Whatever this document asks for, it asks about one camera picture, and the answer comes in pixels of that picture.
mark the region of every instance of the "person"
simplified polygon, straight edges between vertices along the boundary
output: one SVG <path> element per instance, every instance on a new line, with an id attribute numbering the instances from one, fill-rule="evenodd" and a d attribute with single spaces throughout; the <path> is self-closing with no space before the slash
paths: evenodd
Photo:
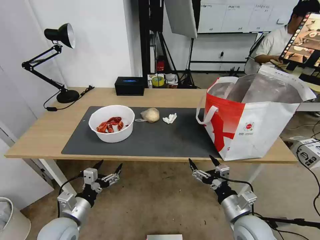
<path id="1" fill-rule="evenodd" d="M 245 72 L 257 73 L 261 64 L 272 65 L 271 60 L 279 61 L 281 53 L 308 12 L 320 12 L 318 0 L 300 0 L 293 9 L 288 25 L 268 33 L 253 51 L 245 66 Z"/>

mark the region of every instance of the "gray desk mat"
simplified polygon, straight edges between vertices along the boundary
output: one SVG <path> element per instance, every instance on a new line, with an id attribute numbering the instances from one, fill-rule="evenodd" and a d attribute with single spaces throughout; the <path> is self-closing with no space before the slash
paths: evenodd
<path id="1" fill-rule="evenodd" d="M 62 154 L 155 156 L 155 157 L 220 157 L 204 126 L 196 121 L 195 108 L 157 108 L 160 120 L 155 123 L 134 122 L 132 134 L 118 143 L 105 143 L 90 129 L 89 118 L 101 107 L 91 106 L 73 132 Z M 136 119 L 147 108 L 131 107 Z M 172 124 L 162 117 L 177 113 Z"/>

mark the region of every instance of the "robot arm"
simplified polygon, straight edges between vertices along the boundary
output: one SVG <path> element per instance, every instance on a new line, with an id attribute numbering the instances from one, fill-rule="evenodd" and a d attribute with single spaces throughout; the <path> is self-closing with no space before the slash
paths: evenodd
<path id="1" fill-rule="evenodd" d="M 218 202 L 223 207 L 226 218 L 231 224 L 234 239 L 238 240 L 270 240 L 276 239 L 270 226 L 260 218 L 248 215 L 257 196 L 248 191 L 240 196 L 228 184 L 230 168 L 220 165 L 219 161 L 210 156 L 215 170 L 204 172 L 189 159 L 192 175 L 201 182 L 210 185 L 218 196 Z"/>
<path id="2" fill-rule="evenodd" d="M 58 196 L 60 216 L 45 225 L 37 240 L 78 240 L 80 227 L 84 224 L 90 208 L 93 207 L 98 193 L 116 183 L 120 177 L 122 164 L 113 174 L 98 174 L 103 160 L 93 168 L 83 171 L 83 191 L 76 196 L 62 192 Z"/>

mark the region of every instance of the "bag handle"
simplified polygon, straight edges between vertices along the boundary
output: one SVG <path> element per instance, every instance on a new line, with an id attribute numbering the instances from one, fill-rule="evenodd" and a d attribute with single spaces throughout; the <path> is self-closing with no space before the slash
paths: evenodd
<path id="1" fill-rule="evenodd" d="M 200 113 L 200 108 L 201 108 L 202 101 L 203 101 L 203 97 L 201 98 L 201 100 L 200 100 L 200 102 L 199 102 L 199 104 L 197 106 L 196 120 L 197 120 L 197 122 L 199 124 L 204 125 L 204 124 L 207 124 L 208 122 L 211 121 L 214 113 L 218 112 L 219 109 L 217 107 L 215 107 L 215 106 L 211 106 L 211 108 L 209 109 L 208 114 L 206 115 L 205 119 L 203 120 L 203 122 L 201 122 L 200 119 L 199 119 L 199 113 Z"/>

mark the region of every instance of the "red and white bag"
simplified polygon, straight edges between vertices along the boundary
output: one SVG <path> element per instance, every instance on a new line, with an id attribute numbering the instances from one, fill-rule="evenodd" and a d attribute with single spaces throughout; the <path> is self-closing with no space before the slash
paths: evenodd
<path id="1" fill-rule="evenodd" d="M 262 158 L 300 103 L 315 97 L 299 78 L 261 66 L 257 74 L 218 78 L 207 90 L 204 120 L 201 103 L 196 119 L 223 160 Z"/>

